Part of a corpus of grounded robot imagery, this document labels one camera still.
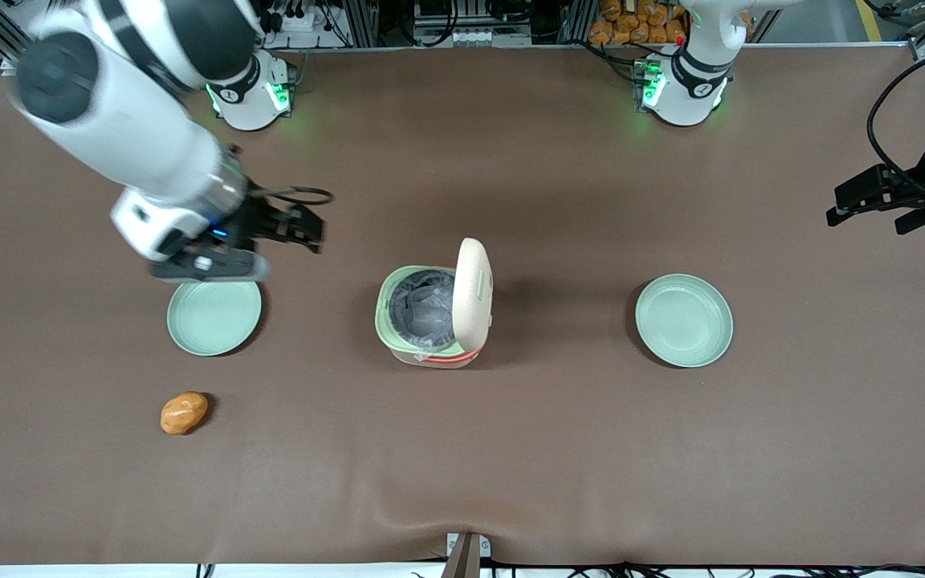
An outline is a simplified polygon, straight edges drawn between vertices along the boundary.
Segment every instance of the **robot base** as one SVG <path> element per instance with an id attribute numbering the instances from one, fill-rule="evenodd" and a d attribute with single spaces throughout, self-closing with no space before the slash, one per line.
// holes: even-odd
<path id="1" fill-rule="evenodd" d="M 727 86 L 724 80 L 714 91 L 709 87 L 712 94 L 706 98 L 694 98 L 675 80 L 672 58 L 668 55 L 651 55 L 645 61 L 638 61 L 634 72 L 635 78 L 646 80 L 640 87 L 634 87 L 638 108 L 676 127 L 693 127 L 708 118 L 722 101 L 723 89 Z"/>
<path id="2" fill-rule="evenodd" d="M 259 76 L 241 102 L 228 102 L 222 87 L 208 87 L 216 117 L 239 131 L 258 131 L 279 117 L 290 117 L 295 99 L 298 69 L 265 51 L 256 51 L 256 58 Z"/>

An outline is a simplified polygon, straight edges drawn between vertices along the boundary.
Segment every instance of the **open lid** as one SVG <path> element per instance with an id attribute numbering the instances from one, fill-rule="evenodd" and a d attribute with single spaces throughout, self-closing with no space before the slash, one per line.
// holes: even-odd
<path id="1" fill-rule="evenodd" d="M 468 352 L 484 347 L 491 326 L 491 261 L 476 238 L 464 238 L 455 263 L 452 291 L 452 330 Z"/>

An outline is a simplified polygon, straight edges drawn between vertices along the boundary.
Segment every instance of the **gray floor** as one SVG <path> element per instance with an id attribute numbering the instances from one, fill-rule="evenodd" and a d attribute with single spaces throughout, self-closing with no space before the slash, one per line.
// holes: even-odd
<path id="1" fill-rule="evenodd" d="M 875 18 L 880 39 L 896 40 L 905 26 Z M 808 0 L 785 8 L 764 43 L 865 43 L 866 27 L 854 0 Z"/>

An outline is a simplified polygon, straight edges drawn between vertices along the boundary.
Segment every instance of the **gray trash bag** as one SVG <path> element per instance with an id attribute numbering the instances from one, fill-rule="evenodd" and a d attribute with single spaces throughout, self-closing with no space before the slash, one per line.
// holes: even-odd
<path id="1" fill-rule="evenodd" d="M 404 278 L 392 292 L 392 327 L 403 340 L 423 352 L 436 352 L 455 340 L 452 290 L 455 274 L 424 270 Z"/>

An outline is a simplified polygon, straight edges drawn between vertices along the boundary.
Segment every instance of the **power strip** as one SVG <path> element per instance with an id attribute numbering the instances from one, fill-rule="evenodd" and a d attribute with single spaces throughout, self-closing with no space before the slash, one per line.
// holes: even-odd
<path id="1" fill-rule="evenodd" d="M 283 25 L 280 32 L 312 32 L 316 25 L 315 12 L 308 11 L 302 18 L 295 16 L 283 16 Z"/>
<path id="2" fill-rule="evenodd" d="M 495 40 L 495 32 L 482 28 L 456 28 L 452 32 L 453 47 L 490 47 Z"/>

